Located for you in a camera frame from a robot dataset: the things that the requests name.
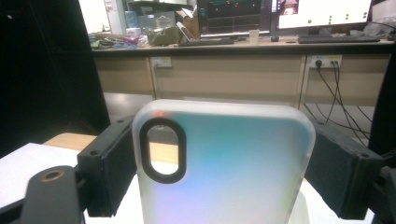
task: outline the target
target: keyboard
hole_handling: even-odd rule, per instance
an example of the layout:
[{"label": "keyboard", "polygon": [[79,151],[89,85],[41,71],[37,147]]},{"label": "keyboard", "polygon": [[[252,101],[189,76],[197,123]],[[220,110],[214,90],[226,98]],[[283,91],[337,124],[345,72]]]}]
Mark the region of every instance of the keyboard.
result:
[{"label": "keyboard", "polygon": [[299,44],[333,44],[333,43],[365,43],[365,42],[378,42],[379,38],[373,36],[305,36],[298,38]]},{"label": "keyboard", "polygon": [[198,46],[214,46],[214,45],[231,45],[233,40],[231,39],[207,39],[192,42],[184,42],[178,44],[179,47],[198,47]]}]

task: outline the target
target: black plug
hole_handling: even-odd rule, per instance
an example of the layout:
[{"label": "black plug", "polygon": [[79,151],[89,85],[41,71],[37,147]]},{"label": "black plug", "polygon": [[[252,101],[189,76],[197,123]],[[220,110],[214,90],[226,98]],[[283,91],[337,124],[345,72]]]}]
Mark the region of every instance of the black plug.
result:
[{"label": "black plug", "polygon": [[317,66],[317,68],[320,68],[321,65],[322,65],[322,61],[321,61],[321,60],[317,60],[317,61],[315,62],[315,65]]}]

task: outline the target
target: monitor screen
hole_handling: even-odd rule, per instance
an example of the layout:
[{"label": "monitor screen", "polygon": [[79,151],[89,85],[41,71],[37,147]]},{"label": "monitor screen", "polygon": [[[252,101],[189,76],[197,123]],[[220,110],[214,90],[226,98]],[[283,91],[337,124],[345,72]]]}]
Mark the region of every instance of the monitor screen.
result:
[{"label": "monitor screen", "polygon": [[201,37],[269,33],[271,0],[197,0]]},{"label": "monitor screen", "polygon": [[273,0],[277,29],[367,22],[372,0]]}]

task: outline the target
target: black monitor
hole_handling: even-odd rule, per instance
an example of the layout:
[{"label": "black monitor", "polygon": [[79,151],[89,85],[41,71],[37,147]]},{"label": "black monitor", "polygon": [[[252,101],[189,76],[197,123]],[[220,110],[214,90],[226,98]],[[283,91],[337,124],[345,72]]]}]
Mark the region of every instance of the black monitor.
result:
[{"label": "black monitor", "polygon": [[197,0],[201,37],[269,34],[271,0]]},{"label": "black monitor", "polygon": [[371,5],[372,0],[272,0],[271,35],[317,35],[321,28],[347,33],[363,27]]}]

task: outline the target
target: translucent phone case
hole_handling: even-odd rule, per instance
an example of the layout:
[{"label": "translucent phone case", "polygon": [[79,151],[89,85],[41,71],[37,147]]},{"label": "translucent phone case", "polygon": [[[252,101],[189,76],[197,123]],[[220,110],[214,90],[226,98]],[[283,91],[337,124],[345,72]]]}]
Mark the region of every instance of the translucent phone case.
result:
[{"label": "translucent phone case", "polygon": [[[150,163],[154,125],[177,134],[170,175]],[[145,105],[133,135],[145,224],[287,223],[315,142],[291,107],[173,100]]]}]

